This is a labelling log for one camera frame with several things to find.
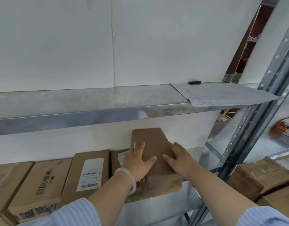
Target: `striped shirt sleeve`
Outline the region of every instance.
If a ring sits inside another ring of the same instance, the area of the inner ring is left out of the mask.
[[[289,218],[269,206],[247,209],[240,216],[237,226],[289,226]]]
[[[81,198],[37,220],[33,226],[101,226],[101,222],[94,205]]]

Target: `barcode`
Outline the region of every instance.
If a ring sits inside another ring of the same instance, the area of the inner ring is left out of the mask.
[[[93,186],[98,186],[99,183],[92,183],[92,184],[88,184],[88,185],[82,185],[80,188],[83,189],[83,188],[88,188],[88,187],[93,187]]]
[[[83,174],[83,176],[85,176],[85,175],[96,175],[96,174],[100,174],[100,173],[101,173],[101,171],[98,171],[98,172]]]

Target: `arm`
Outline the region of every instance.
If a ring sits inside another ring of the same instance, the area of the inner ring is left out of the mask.
[[[156,156],[154,156],[144,162],[142,160],[143,150],[144,143],[137,149],[135,154],[133,148],[131,148],[122,166],[131,172],[135,181],[142,179],[157,159]],[[131,187],[132,181],[130,177],[124,172],[119,171],[88,198],[99,213],[102,226],[112,226],[115,224]]]
[[[258,206],[201,167],[180,144],[169,144],[176,160],[163,155],[164,160],[196,188],[218,225],[236,225],[247,209]]]

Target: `white bangle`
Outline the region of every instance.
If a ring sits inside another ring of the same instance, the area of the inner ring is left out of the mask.
[[[135,178],[134,178],[134,176],[131,174],[131,172],[130,172],[129,170],[127,170],[126,168],[121,167],[121,168],[118,168],[118,169],[114,172],[114,174],[116,174],[116,172],[118,172],[118,171],[121,171],[121,172],[126,173],[126,174],[131,178],[132,183],[133,183],[133,189],[129,192],[129,195],[135,193],[135,191],[136,191],[136,182],[135,182]]]

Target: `perforated metal upright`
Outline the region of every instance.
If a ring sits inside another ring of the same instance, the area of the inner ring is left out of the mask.
[[[237,164],[242,163],[259,139],[279,107],[289,95],[289,29],[279,45],[269,67],[258,86],[259,90],[279,96],[275,101],[250,106],[246,109],[235,130],[223,158],[215,172],[220,178],[231,174]],[[194,210],[189,225],[200,225],[208,213],[206,205]]]

